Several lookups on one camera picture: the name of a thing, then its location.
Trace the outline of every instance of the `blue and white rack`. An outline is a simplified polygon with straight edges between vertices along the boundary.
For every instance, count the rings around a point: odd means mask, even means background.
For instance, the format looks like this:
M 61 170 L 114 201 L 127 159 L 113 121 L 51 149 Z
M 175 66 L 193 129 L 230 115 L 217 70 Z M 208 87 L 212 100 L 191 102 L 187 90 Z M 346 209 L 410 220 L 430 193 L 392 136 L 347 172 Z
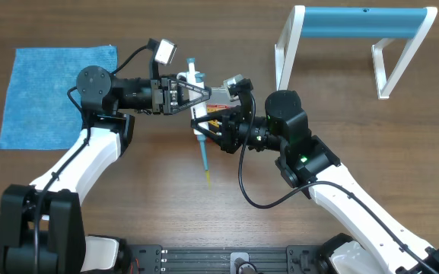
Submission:
M 437 15 L 437 8 L 324 8 L 297 5 L 275 45 L 277 90 L 288 88 L 301 37 L 382 38 L 371 47 L 378 98 L 388 99 L 395 84 L 421 45 Z M 395 39 L 407 44 L 387 80 L 382 50 Z

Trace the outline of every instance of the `wood grain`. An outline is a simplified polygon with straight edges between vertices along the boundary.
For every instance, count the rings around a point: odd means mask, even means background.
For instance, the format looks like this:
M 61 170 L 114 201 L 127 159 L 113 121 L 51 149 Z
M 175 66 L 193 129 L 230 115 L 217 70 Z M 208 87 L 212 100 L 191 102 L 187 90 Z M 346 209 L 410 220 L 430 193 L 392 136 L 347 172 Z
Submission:
M 251 78 L 257 102 L 274 90 L 273 45 L 293 5 L 288 1 L 0 1 L 0 128 L 14 49 L 32 46 L 118 46 L 123 60 L 149 37 L 179 49 L 165 72 L 194 56 L 219 86 L 236 74 Z M 304 5 L 318 5 L 304 1 Z M 383 2 L 424 7 L 430 1 Z M 373 1 L 324 1 L 374 6 Z M 373 40 L 302 40 L 289 88 L 301 96 L 315 134 L 355 179 L 397 220 L 439 247 L 439 15 L 389 100 L 378 100 Z M 394 67 L 402 44 L 385 52 Z M 147 75 L 149 55 L 121 74 Z M 262 104 L 259 114 L 264 113 Z M 0 151 L 0 196 L 11 183 L 28 184 L 63 151 Z M 104 172 L 82 211 L 89 234 L 168 247 L 283 247 L 321 244 L 345 229 L 303 196 L 277 208 L 249 206 L 237 185 L 239 155 L 208 144 L 213 188 L 202 170 L 189 114 L 137 116 L 132 145 Z M 276 153 L 248 152 L 244 180 L 251 197 L 270 202 L 289 191 Z

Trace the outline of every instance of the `black cable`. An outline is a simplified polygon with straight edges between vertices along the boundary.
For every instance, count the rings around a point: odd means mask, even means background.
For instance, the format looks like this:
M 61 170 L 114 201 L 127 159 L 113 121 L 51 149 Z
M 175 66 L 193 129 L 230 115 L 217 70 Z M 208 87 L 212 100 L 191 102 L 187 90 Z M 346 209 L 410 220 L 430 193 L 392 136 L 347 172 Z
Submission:
M 251 94 L 251 101 L 252 101 L 252 106 L 251 106 L 251 121 L 250 121 L 250 125 L 248 127 L 247 130 L 247 134 L 244 138 L 244 142 L 243 142 L 243 147 L 241 149 L 241 154 L 240 154 L 240 163 L 238 166 L 238 181 L 240 183 L 240 189 L 241 192 L 244 196 L 244 198 L 248 201 L 248 203 L 258 209 L 270 209 L 274 206 L 277 206 L 279 204 L 281 204 L 282 202 L 284 202 L 286 199 L 292 197 L 293 195 L 299 193 L 302 190 L 306 190 L 312 186 L 319 186 L 319 185 L 328 185 L 328 186 L 333 186 L 338 190 L 341 190 L 342 192 L 344 192 L 349 198 L 353 199 L 354 201 L 356 201 L 360 207 L 362 207 L 387 233 L 389 236 L 391 236 L 391 238 L 393 239 L 393 241 L 395 241 L 402 250 L 404 250 L 405 252 L 407 252 L 408 255 L 410 255 L 414 260 L 416 260 L 423 269 L 426 269 L 428 271 L 428 273 L 431 274 L 438 274 L 437 271 L 435 271 L 432 267 L 430 267 L 427 263 L 424 262 L 424 260 L 422 260 L 420 257 L 417 256 L 417 254 L 413 253 L 413 251 L 411 251 L 409 249 L 409 246 L 407 244 L 404 244 L 388 227 L 387 225 L 385 225 L 383 223 L 383 221 L 381 221 L 381 219 L 374 214 L 374 212 L 371 211 L 370 208 L 368 208 L 354 193 L 349 192 L 347 189 L 345 189 L 344 187 L 338 185 L 337 183 L 333 183 L 333 182 L 328 182 L 328 181 L 317 181 L 314 183 L 309 183 L 307 185 L 304 186 L 300 186 L 297 187 L 295 189 L 293 189 L 289 194 L 283 196 L 282 198 L 278 199 L 275 202 L 272 202 L 268 205 L 259 205 L 257 203 L 255 203 L 254 201 L 252 201 L 249 196 L 247 195 L 246 190 L 244 189 L 244 185 L 243 185 L 243 158 L 244 158 L 244 152 L 248 143 L 248 139 L 250 138 L 250 134 L 251 134 L 251 129 L 253 128 L 253 121 L 255 119 L 255 115 L 256 115 L 256 103 L 255 103 L 255 98 L 253 97 L 253 95 Z
M 117 69 L 115 69 L 113 72 L 111 72 L 112 75 L 115 75 L 116 73 L 118 73 L 120 70 L 122 70 L 122 68 L 124 68 L 126 65 L 128 65 L 129 61 L 131 61 L 131 59 L 133 59 L 133 57 L 135 57 L 135 55 L 137 55 L 139 52 L 141 52 L 143 49 L 146 49 L 146 46 L 142 46 L 141 48 L 138 48 L 137 50 L 135 50 L 134 53 L 132 53 L 126 60 L 125 62 L 123 62 Z
M 146 48 L 147 48 L 147 46 L 142 46 L 142 47 L 138 48 L 137 50 L 135 50 L 135 52 L 133 52 L 125 60 L 125 62 L 123 62 L 117 69 L 115 69 L 113 72 L 111 72 L 111 74 L 115 75 L 116 73 L 118 73 L 122 68 L 124 68 L 126 65 L 128 65 L 129 61 L 131 61 L 133 59 L 133 57 L 136 56 L 136 54 L 138 54 L 139 52 L 141 52 L 143 49 L 146 49 Z M 35 261 L 33 264 L 33 273 L 34 274 L 38 274 L 38 272 L 40 270 L 40 219 L 41 219 L 41 215 L 42 215 L 42 213 L 41 213 L 42 212 L 42 205 L 43 205 L 43 200 L 45 198 L 45 195 L 48 193 L 50 187 L 53 185 L 55 180 L 59 179 L 59 175 L 62 173 L 62 171 L 72 162 L 72 160 L 74 160 L 75 157 L 77 157 L 77 155 L 79 153 L 81 153 L 81 151 L 85 148 L 86 145 L 89 145 L 89 140 L 91 140 L 91 127 L 89 125 L 89 122 L 87 121 L 87 119 L 85 117 L 85 113 L 82 110 L 81 106 L 79 106 L 79 104 L 77 104 L 77 102 L 74 100 L 74 98 L 71 95 L 71 93 L 73 91 L 75 91 L 76 89 L 77 89 L 77 87 L 73 87 L 73 88 L 69 89 L 67 91 L 67 96 L 68 96 L 69 100 L 74 104 L 74 106 L 78 109 L 79 113 L 81 113 L 82 123 L 84 124 L 84 127 L 87 129 L 87 137 L 86 137 L 86 139 L 84 139 L 84 143 L 82 143 L 82 145 L 67 159 L 67 161 L 65 161 L 65 163 L 56 172 L 52 172 L 52 178 L 45 185 L 43 190 L 39 193 L 37 207 L 35 208 L 35 216 L 34 216 L 34 220 L 33 220 L 33 222 L 34 222 L 33 246 L 34 246 L 34 256 L 35 256 Z

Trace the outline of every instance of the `white rack leg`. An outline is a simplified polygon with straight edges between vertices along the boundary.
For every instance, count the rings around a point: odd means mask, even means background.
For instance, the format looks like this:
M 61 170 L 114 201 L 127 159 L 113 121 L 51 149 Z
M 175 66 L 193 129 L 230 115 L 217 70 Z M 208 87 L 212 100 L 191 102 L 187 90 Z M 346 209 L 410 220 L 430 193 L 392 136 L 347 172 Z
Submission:
M 400 56 L 399 61 L 396 63 L 396 66 L 392 72 L 392 75 L 388 78 L 388 81 L 385 74 L 385 65 L 383 64 L 382 50 L 385 46 L 388 46 L 393 39 L 382 39 L 380 42 L 371 47 L 371 53 L 373 54 L 374 74 L 378 90 L 378 99 L 389 98 L 390 93 L 392 92 L 396 83 L 399 81 L 403 72 L 407 68 L 407 65 L 409 65 L 410 60 L 412 60 L 412 57 L 417 52 L 418 47 L 421 45 L 428 31 L 431 29 L 436 16 L 437 8 L 427 7 L 427 16 L 425 17 L 415 36 L 405 45 L 402 55 Z
M 290 80 L 290 74 L 294 65 L 298 41 L 301 38 L 304 15 L 305 6 L 294 6 L 290 15 L 288 15 L 282 34 L 275 44 L 275 77 L 277 91 L 286 90 L 288 88 L 288 80 Z

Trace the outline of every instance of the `blue towel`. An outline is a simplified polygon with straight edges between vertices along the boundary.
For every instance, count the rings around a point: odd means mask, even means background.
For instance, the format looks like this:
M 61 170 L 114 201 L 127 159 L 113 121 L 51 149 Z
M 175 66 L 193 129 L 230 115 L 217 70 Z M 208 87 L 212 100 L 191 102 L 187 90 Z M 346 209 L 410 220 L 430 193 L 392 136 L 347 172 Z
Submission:
M 116 69 L 115 46 L 17 49 L 6 94 L 0 149 L 67 149 L 77 141 L 81 115 L 67 97 L 89 65 Z M 77 102 L 77 91 L 72 93 Z

